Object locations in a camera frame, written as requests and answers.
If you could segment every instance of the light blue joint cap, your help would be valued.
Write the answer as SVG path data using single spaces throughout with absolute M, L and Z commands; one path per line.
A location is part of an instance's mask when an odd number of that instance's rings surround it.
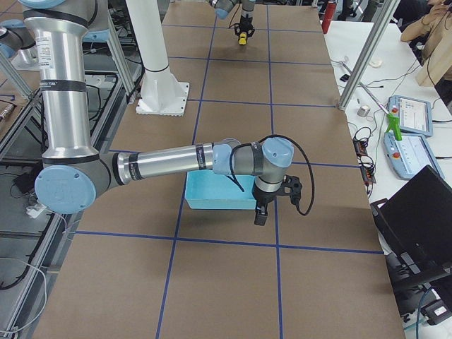
M 212 170 L 216 174 L 231 174 L 229 166 L 229 158 L 232 148 L 226 143 L 213 146 L 213 166 Z
M 9 58 L 13 57 L 13 55 L 16 52 L 11 47 L 9 47 L 5 44 L 0 44 L 0 53 L 2 53 L 5 56 L 5 58 L 9 59 Z
M 5 28 L 24 28 L 25 24 L 22 20 L 19 19 L 10 19 L 5 20 L 0 23 L 0 26 L 3 26 Z
M 229 12 L 221 8 L 215 8 L 215 14 L 219 19 L 224 20 L 226 19 Z
M 286 168 L 292 164 L 294 146 L 283 138 L 269 138 L 262 146 L 263 156 L 275 166 Z
M 88 32 L 83 37 L 83 42 L 107 42 L 110 36 L 110 30 L 98 30 L 95 32 Z
M 19 0 L 22 5 L 34 9 L 49 9 L 61 5 L 66 0 Z
M 96 199 L 96 188 L 91 179 L 70 166 L 44 168 L 36 178 L 35 191 L 41 203 L 60 214 L 85 210 Z

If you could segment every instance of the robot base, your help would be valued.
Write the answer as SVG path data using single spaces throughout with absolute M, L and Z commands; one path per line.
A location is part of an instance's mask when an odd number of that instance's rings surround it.
M 156 109 L 154 107 L 150 107 L 146 104 L 144 99 L 140 99 L 138 101 L 138 106 L 136 107 L 136 112 L 138 114 L 158 114 L 158 115 L 172 115 L 175 117 L 181 117 L 184 115 L 186 101 L 189 96 L 189 83 L 179 83 L 180 86 L 186 88 L 185 96 L 176 97 L 174 101 L 167 106 L 161 107 L 160 109 Z
M 146 71 L 136 112 L 182 116 L 189 89 L 190 84 L 177 81 L 169 69 L 157 73 Z

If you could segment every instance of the white table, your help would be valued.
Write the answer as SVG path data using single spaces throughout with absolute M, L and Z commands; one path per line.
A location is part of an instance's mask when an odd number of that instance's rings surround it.
M 355 22 L 331 22 L 328 34 L 325 35 L 326 45 L 330 53 L 330 57 L 335 61 L 345 60 L 345 56 L 349 61 L 347 65 L 353 69 L 356 60 L 361 52 L 367 36 L 371 30 L 372 23 L 355 23 Z M 390 24 L 386 29 L 374 55 L 373 59 L 381 59 L 382 65 L 379 68 L 367 67 L 361 82 L 368 84 L 375 80 L 385 78 L 398 78 L 408 72 L 411 65 L 413 70 L 419 65 L 414 57 L 408 44 L 400 41 L 400 31 L 395 24 Z M 334 72 L 340 92 L 343 90 L 345 83 L 339 78 L 347 73 L 345 69 L 334 65 Z M 371 88 L 372 93 L 382 102 L 386 104 L 388 98 L 394 94 L 414 97 L 433 103 L 439 96 L 434 88 L 418 86 L 415 76 L 421 68 L 418 67 L 413 73 L 407 75 L 405 80 L 399 86 L 402 78 L 396 81 L 382 81 L 372 85 L 383 85 L 384 88 Z M 345 113 L 347 120 L 355 124 L 358 128 L 368 126 L 374 129 L 375 123 L 366 118 L 359 117 L 357 110 L 361 105 L 369 105 L 371 111 L 369 116 L 375 112 L 378 107 L 370 96 L 362 89 L 358 88 L 352 97 Z M 432 111 L 433 120 L 451 120 L 452 115 L 447 110 L 442 100 L 437 100 Z M 383 118 L 383 112 L 376 113 L 378 129 L 374 132 L 369 140 L 367 151 L 369 155 L 376 161 L 376 184 L 370 197 L 370 202 L 380 200 L 382 198 L 390 198 L 398 191 L 407 181 L 399 179 L 393 171 L 385 153 L 383 146 L 383 133 L 388 126 L 386 119 L 383 120 L 383 128 L 381 129 L 381 137 L 379 143 L 379 131 Z M 353 136 L 356 128 L 350 125 L 350 133 Z M 359 137 L 368 136 L 366 131 L 360 132 Z M 428 138 L 428 143 L 433 150 L 435 156 L 452 156 L 452 123 L 434 124 L 434 135 Z M 438 160 L 439 165 L 446 177 L 446 181 L 452 186 L 452 160 Z M 405 331 L 407 338 L 415 338 L 414 327 Z M 438 326 L 420 326 L 420 337 L 422 339 L 449 339 L 452 338 L 452 319 L 444 321 Z

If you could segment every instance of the white cable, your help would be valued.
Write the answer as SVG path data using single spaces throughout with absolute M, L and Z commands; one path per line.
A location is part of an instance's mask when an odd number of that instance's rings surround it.
M 44 272 L 42 272 L 42 270 L 40 270 L 38 267 L 35 267 L 33 265 L 30 265 L 29 263 L 26 263 L 18 258 L 2 258 L 0 257 L 0 260 L 17 260 L 20 261 L 21 263 L 23 263 L 24 265 L 31 267 L 33 270 L 36 270 L 38 273 L 41 273 L 42 275 L 42 279 L 44 280 L 44 304 L 42 305 L 42 308 L 40 309 L 40 311 L 36 314 L 36 316 L 27 324 L 25 324 L 24 326 L 22 326 L 21 328 L 15 329 L 14 331 L 3 331 L 0 330 L 0 334 L 15 334 L 15 333 L 19 333 L 21 332 L 23 329 L 27 328 L 28 326 L 30 326 L 32 323 L 34 323 L 36 321 L 36 319 L 38 319 L 42 312 L 44 311 L 45 305 L 47 304 L 47 281 L 45 279 L 45 274 Z

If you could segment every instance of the sticker label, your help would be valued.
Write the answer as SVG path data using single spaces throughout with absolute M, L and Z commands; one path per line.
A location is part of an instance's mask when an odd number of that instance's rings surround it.
M 40 69 L 54 68 L 54 59 L 52 56 L 51 46 L 52 46 L 51 37 L 36 38 L 37 57 L 39 59 Z

